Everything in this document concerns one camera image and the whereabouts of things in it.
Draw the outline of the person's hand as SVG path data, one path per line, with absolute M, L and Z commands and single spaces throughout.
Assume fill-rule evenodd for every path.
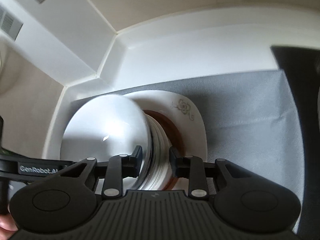
M 7 231 L 17 231 L 17 226 L 9 213 L 0 215 L 0 227 Z

